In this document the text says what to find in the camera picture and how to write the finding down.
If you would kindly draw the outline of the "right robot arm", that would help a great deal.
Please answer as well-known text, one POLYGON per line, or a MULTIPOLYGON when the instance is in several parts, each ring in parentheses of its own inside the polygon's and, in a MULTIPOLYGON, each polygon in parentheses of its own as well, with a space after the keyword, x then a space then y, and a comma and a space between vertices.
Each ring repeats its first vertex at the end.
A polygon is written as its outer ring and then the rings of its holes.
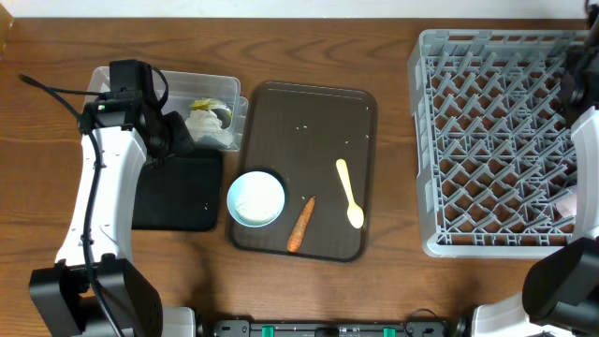
POLYGON ((457 336, 595 336, 598 333, 598 6, 586 3, 585 43, 566 55, 559 99, 577 157, 577 183, 558 202, 573 212, 573 240, 531 267, 518 294, 474 309, 457 336))

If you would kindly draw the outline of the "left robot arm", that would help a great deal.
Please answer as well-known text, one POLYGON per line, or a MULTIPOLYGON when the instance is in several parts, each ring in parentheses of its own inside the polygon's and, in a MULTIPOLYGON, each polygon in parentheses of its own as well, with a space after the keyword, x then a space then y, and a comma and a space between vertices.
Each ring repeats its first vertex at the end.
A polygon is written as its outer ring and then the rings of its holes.
POLYGON ((85 105, 76 206, 52 267, 34 270, 30 297, 53 336, 194 336, 195 313, 163 305, 137 270, 132 218, 147 147, 136 108, 85 105))

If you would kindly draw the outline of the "paper wrapper waste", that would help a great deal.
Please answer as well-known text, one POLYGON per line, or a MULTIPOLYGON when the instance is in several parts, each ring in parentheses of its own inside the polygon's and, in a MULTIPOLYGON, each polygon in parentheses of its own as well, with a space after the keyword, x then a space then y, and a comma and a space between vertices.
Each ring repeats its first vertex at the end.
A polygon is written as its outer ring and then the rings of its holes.
POLYGON ((184 123, 196 144, 228 148, 234 142, 227 130, 232 124, 233 112, 225 102, 202 98, 193 101, 189 108, 190 114, 184 123))

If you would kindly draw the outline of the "pink plastic cup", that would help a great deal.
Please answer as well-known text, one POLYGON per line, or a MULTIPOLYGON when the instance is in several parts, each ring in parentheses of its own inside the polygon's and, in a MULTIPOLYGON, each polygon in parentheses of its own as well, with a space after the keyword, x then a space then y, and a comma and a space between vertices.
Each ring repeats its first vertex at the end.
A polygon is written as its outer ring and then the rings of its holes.
POLYGON ((556 203, 556 209, 562 217, 577 215, 577 186, 573 185, 567 188, 567 194, 559 198, 556 203))

